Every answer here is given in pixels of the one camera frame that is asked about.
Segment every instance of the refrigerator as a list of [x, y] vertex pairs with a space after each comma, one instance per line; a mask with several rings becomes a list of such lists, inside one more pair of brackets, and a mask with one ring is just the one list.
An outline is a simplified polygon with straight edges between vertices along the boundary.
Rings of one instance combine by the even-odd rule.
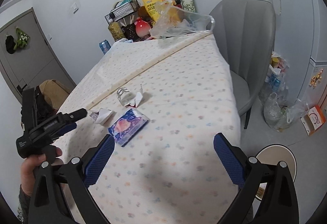
[[[286, 84], [288, 100], [318, 104], [327, 85], [327, 7], [323, 0], [281, 0], [276, 15], [274, 50], [289, 65]], [[322, 79], [310, 86], [323, 69]]]

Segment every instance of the orange box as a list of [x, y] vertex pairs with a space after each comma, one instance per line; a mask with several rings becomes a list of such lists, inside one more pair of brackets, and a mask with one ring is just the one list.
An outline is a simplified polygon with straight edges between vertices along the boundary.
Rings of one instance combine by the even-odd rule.
[[311, 108], [308, 113], [301, 118], [308, 136], [311, 136], [325, 122], [326, 118], [318, 105]]

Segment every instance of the sleeve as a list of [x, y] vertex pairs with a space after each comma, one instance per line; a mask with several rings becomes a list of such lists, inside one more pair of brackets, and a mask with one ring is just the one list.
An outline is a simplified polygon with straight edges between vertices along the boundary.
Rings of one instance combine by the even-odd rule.
[[28, 210], [29, 210], [29, 203], [31, 201], [31, 198], [27, 196], [23, 191], [22, 191], [22, 186], [20, 186], [20, 191], [19, 191], [19, 203], [21, 206], [21, 222], [23, 224], [28, 224]]

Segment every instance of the finger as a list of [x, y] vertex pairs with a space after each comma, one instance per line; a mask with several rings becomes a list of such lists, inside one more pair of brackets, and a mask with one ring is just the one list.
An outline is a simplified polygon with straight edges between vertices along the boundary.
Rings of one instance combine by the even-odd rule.
[[33, 173], [35, 167], [40, 166], [46, 160], [45, 154], [43, 155], [30, 155], [24, 160], [21, 165], [21, 174], [29, 175]]
[[63, 165], [63, 161], [61, 159], [59, 159], [59, 158], [56, 158], [55, 162], [53, 162], [51, 165], [52, 166]]
[[63, 151], [59, 147], [57, 147], [56, 153], [57, 153], [57, 156], [61, 156], [63, 154]]

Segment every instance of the silver screw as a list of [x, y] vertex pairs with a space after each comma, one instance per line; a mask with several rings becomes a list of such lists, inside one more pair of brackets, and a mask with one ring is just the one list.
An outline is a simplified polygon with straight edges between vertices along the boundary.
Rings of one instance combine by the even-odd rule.
[[74, 158], [72, 158], [72, 163], [73, 164], [77, 164], [77, 163], [79, 163], [79, 161], [80, 161], [81, 159], [79, 158], [79, 157], [74, 157]]
[[255, 163], [257, 163], [257, 161], [258, 160], [254, 156], [249, 157], [249, 162], [250, 163], [255, 164]]
[[41, 167], [46, 168], [48, 165], [49, 165], [49, 162], [45, 161], [45, 162], [42, 163]]
[[286, 167], [287, 167], [287, 164], [286, 164], [285, 161], [281, 161], [281, 162], [279, 163], [279, 165], [280, 165], [282, 168], [286, 168]]

